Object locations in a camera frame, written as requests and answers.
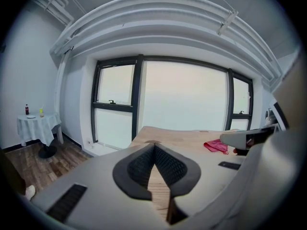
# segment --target glass pane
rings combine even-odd
[[[139,130],[223,130],[226,73],[190,64],[147,61],[143,71]]]
[[[102,69],[97,102],[131,105],[133,73],[134,65]]]
[[[98,142],[127,148],[131,143],[132,113],[96,109],[95,114]]]
[[[243,111],[243,114],[249,113],[249,92],[248,84],[234,79],[234,113],[238,114]]]
[[[240,130],[247,130],[248,128],[248,119],[233,119],[231,122],[230,129],[240,129]]]

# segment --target wooden floor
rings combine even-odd
[[[34,185],[36,192],[42,191],[54,180],[91,157],[65,137],[63,145],[57,139],[51,145],[57,147],[58,151],[49,159],[38,156],[42,143],[5,154],[24,178],[26,186]]]
[[[25,179],[26,186],[34,185],[37,193],[69,170],[91,158],[65,137],[63,145],[57,139],[51,145],[57,147],[58,151],[49,159],[41,159],[38,156],[39,149],[43,147],[42,143],[6,153],[19,174]],[[153,167],[148,190],[152,192],[154,207],[166,219],[169,189],[156,166]]]

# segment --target red bottle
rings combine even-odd
[[[29,107],[28,104],[25,105],[25,114],[29,115]]]

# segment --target window frame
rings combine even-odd
[[[96,108],[132,113],[131,140],[133,140],[136,137],[142,63],[143,63],[143,55],[138,55],[136,57],[122,57],[122,58],[109,59],[109,60],[103,60],[103,61],[97,62],[95,72],[94,72],[94,79],[93,79],[93,86],[92,86],[92,98],[91,98],[91,127],[92,127],[93,143],[98,142],[97,137],[96,137],[96,122],[95,122],[95,109]],[[120,66],[126,66],[126,65],[134,65],[131,104],[122,105],[122,104],[109,104],[109,103],[97,102],[101,70],[106,69],[106,68],[120,67]]]
[[[234,78],[248,84],[248,92],[250,96],[248,114],[234,113],[234,98],[235,98]],[[228,69],[228,89],[229,89],[228,114],[227,114],[225,130],[230,130],[233,119],[247,119],[248,120],[247,130],[250,130],[251,121],[253,118],[253,105],[254,105],[253,80],[243,76],[240,73],[234,72],[232,69]]]
[[[232,69],[227,69],[212,63],[194,60],[183,57],[170,57],[170,56],[144,56],[138,55],[133,57],[121,57],[108,60],[98,61],[93,79],[92,86],[92,97],[91,97],[91,127],[93,142],[98,142],[96,138],[96,124],[95,124],[95,109],[106,109],[113,111],[129,112],[132,113],[132,136],[133,140],[137,135],[137,123],[138,123],[138,106],[139,106],[139,96],[140,96],[140,82],[142,77],[142,65],[144,61],[170,61],[177,63],[186,63],[197,66],[202,66],[206,68],[211,68],[214,70],[226,72],[228,75],[228,108],[226,114],[225,130],[229,130],[231,127],[231,122],[233,119],[248,119],[248,128],[250,129],[251,120],[253,116],[253,81],[245,77],[244,75],[233,71]],[[121,104],[108,104],[108,103],[98,103],[98,87],[100,81],[100,71],[102,69],[110,67],[119,67],[125,65],[134,64],[134,73],[133,73],[133,82],[132,82],[132,93],[131,93],[131,104],[130,105],[121,105]],[[250,95],[249,99],[249,114],[234,114],[234,78],[246,82],[248,84],[248,91]]]

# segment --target black mesh panel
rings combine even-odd
[[[153,152],[153,149],[146,151],[131,161],[127,168],[130,178],[146,189],[154,165]]]
[[[158,147],[155,147],[154,151],[155,165],[168,187],[186,175],[188,169],[183,162]]]

